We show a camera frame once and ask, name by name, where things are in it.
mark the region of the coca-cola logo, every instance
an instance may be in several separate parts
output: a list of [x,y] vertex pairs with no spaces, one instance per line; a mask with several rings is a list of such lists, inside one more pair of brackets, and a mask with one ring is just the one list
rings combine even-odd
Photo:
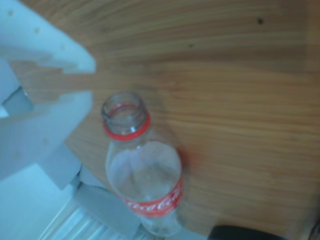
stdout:
[[152,202],[133,202],[124,199],[129,208],[140,215],[147,217],[162,216],[173,211],[179,204],[183,195],[182,180],[166,196]]

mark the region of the white radiator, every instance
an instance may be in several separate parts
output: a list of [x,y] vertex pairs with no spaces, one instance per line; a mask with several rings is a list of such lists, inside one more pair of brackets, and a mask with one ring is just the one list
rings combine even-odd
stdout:
[[[71,200],[39,240],[131,240],[114,232]],[[133,240],[151,240],[139,230]]]

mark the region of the plastic bottle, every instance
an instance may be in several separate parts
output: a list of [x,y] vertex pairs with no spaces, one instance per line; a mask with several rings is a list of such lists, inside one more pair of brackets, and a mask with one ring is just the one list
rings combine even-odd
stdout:
[[102,117],[111,139],[105,163],[110,185],[150,233],[177,233],[183,182],[176,149],[151,129],[150,114],[133,92],[107,99]]

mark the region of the black object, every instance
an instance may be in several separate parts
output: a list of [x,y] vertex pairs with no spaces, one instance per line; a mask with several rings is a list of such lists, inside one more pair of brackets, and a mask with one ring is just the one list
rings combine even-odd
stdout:
[[263,231],[239,226],[215,226],[208,240],[287,240]]

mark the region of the wood grain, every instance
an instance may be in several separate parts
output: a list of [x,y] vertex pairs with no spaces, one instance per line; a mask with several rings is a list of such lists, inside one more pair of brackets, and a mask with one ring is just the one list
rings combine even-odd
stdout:
[[187,227],[233,224],[300,239],[320,188],[317,0],[25,0],[88,48],[94,75],[14,63],[34,102],[91,89],[68,139],[106,185],[100,108],[141,94],[183,155]]

